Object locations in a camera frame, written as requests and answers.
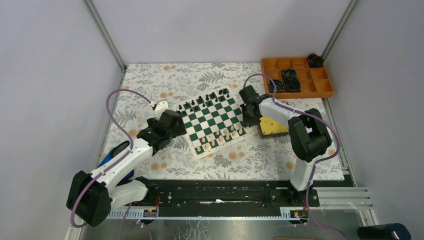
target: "blue object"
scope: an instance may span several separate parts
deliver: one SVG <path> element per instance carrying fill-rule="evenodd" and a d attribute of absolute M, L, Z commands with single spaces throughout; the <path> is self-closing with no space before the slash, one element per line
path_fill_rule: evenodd
<path fill-rule="evenodd" d="M 110 152 L 104 157 L 104 159 L 100 162 L 100 164 L 97 167 L 105 165 L 107 162 L 109 162 L 113 158 L 112 156 L 116 156 L 117 154 L 119 154 L 119 152 L 121 152 L 121 151 L 114 152 L 116 148 L 117 147 L 110 150 Z M 129 179 L 132 176 L 134 176 L 134 170 L 130 171 L 125 177 L 123 177 L 123 179 Z"/>

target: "gray floor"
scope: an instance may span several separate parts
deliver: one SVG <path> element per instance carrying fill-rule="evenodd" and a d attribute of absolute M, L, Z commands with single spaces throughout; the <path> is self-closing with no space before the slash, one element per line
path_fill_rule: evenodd
<path fill-rule="evenodd" d="M 362 226 L 355 210 L 314 210 L 316 219 L 322 224 L 332 225 L 348 235 L 349 240 L 358 240 L 356 230 Z M 86 240 L 116 240 L 120 220 L 106 220 L 97 227 L 85 231 Z M 275 220 L 156 220 L 149 224 L 155 240 L 274 240 L 277 237 L 334 239 L 316 226 L 284 227 L 288 221 Z M 121 240 L 148 240 L 146 229 L 126 220 Z"/>

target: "wooden tray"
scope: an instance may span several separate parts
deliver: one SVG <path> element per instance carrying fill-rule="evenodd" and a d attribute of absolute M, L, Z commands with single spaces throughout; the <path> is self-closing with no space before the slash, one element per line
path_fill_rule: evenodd
<path fill-rule="evenodd" d="M 300 82 L 300 92 L 281 92 L 277 93 L 277 99 L 314 99 L 329 98 L 334 94 L 333 85 L 327 74 L 325 67 L 309 68 L 306 57 L 274 57 L 263 58 L 260 61 L 262 73 L 270 76 L 272 79 L 278 79 L 283 82 L 281 70 L 294 69 L 297 79 Z M 265 92 L 270 92 L 268 86 L 269 79 L 263 77 Z"/>

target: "floral tablecloth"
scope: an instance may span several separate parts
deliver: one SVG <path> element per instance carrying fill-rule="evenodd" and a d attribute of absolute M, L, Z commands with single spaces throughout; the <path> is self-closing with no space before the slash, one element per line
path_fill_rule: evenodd
<path fill-rule="evenodd" d="M 151 101 L 167 100 L 172 108 L 203 91 L 224 85 L 238 93 L 249 75 L 260 72 L 259 63 L 130 64 L 121 87 L 137 91 Z M 253 85 L 259 94 L 265 93 L 262 77 L 253 77 L 249 81 L 248 84 Z M 320 98 L 286 101 L 299 109 L 316 108 L 325 118 Z M 153 116 L 152 108 L 140 97 L 129 92 L 119 94 L 114 117 L 132 137 L 147 127 L 146 120 Z M 112 124 L 100 159 L 125 140 L 126 136 Z M 334 152 L 333 144 L 327 154 Z M 201 159 L 193 157 L 185 137 L 179 136 L 165 149 L 139 164 L 135 176 L 148 179 L 288 180 L 295 163 L 296 155 L 289 136 L 262 140 L 255 135 Z M 314 179 L 344 179 L 339 158 L 319 163 Z"/>

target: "black cylinder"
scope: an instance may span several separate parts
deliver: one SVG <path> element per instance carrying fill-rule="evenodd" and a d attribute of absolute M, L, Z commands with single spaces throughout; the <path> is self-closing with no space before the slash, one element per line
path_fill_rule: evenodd
<path fill-rule="evenodd" d="M 362 240 L 411 240 L 410 232 L 400 223 L 362 226 L 357 234 Z"/>

